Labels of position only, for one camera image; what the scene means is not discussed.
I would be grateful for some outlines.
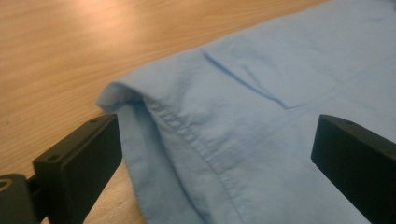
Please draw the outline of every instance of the folded cloth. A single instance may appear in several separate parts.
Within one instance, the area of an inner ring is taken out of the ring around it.
[[[110,83],[146,222],[369,223],[310,153],[319,114],[396,141],[395,5],[331,1]]]

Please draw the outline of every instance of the wood grain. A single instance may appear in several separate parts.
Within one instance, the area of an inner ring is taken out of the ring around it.
[[[0,175],[100,115],[137,66],[324,0],[0,0]],[[143,223],[123,164],[86,223]]]

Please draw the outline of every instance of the wooden table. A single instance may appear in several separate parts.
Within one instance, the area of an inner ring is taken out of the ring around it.
[[[137,66],[324,0],[0,0],[0,175],[102,114]],[[86,223],[143,223],[123,163]]]

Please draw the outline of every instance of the cloth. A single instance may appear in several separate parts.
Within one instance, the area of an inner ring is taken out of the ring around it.
[[[395,6],[331,1],[110,83],[146,222],[369,223],[310,153],[319,114],[396,141]]]

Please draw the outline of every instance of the black object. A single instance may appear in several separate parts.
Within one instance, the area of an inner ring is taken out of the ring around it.
[[[319,117],[313,163],[372,223],[396,223],[396,145],[349,120]]]
[[[35,175],[0,176],[0,223],[82,223],[121,161],[116,115],[92,119],[33,162]]]

